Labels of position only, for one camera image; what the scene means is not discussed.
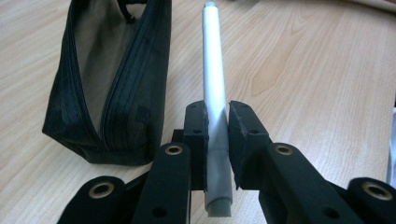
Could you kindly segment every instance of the wood grain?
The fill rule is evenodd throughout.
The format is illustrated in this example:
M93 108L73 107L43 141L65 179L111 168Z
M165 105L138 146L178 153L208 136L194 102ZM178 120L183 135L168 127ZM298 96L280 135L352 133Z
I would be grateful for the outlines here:
M295 145L328 180L385 180L396 91L394 5L347 1L218 1L228 100L252 106L274 141ZM173 2L163 142L185 106L203 99L198 0ZM69 1L0 3L0 221L55 223L88 180L128 182L149 169L88 164L41 133ZM192 194L191 223L263 223L257 192L237 191L233 217L207 218Z

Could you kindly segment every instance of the black fabric pouch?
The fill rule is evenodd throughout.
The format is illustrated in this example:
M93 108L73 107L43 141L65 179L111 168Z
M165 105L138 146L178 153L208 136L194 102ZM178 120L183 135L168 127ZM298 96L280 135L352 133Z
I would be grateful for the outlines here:
M43 133L88 162L152 161L163 132L171 10L171 0L73 0Z

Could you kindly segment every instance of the white tube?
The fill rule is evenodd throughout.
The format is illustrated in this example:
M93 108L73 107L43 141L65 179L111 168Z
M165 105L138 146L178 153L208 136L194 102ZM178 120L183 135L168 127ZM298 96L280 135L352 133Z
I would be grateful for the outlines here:
M210 217L230 217L233 190L228 154L219 11L214 2L207 2L203 10L203 38L204 99L209 117L205 209Z

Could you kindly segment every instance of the zipper teeth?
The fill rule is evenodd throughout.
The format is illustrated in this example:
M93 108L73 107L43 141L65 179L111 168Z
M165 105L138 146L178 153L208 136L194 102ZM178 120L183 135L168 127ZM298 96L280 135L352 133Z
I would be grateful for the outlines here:
M131 37L131 40L130 40L130 43L128 44L128 49L127 49L128 53L125 53L122 56L122 60L120 62L119 69L118 69L117 74L116 74L116 76L115 76L115 78L113 80L112 87L111 87L111 89L110 89L110 91L108 92L108 95L107 95L107 99L106 99L106 103L105 103L105 107L104 107L104 111L102 113L102 119L101 119L101 135L102 135L102 139L103 139L103 141L104 141L104 143L105 143L105 145L107 147L107 150L111 150L110 147L108 146L107 140L106 140L106 129L105 129L105 126L106 126L107 112L109 110L109 106L110 106L111 101L113 99L113 95L114 95L115 89L117 88L118 83L120 81L120 76L121 76L122 72L124 71L126 59L128 58L128 56L130 56L129 52L131 52L131 49L134 47L134 43L136 43L136 42L139 43L139 41L143 38L144 34L146 33L148 25L152 21L151 15L154 12L153 8L155 8L156 4L158 4L158 3L154 2L153 5L151 5L149 2L151 2L151 0L148 0L147 6L145 8L145 11L144 11L144 13L143 13L143 15L141 17L141 18L148 18L148 22L142 22L142 21L139 22L137 24L136 29L135 29L136 31L143 30L144 32L138 32L138 33L136 33L136 36L132 36Z

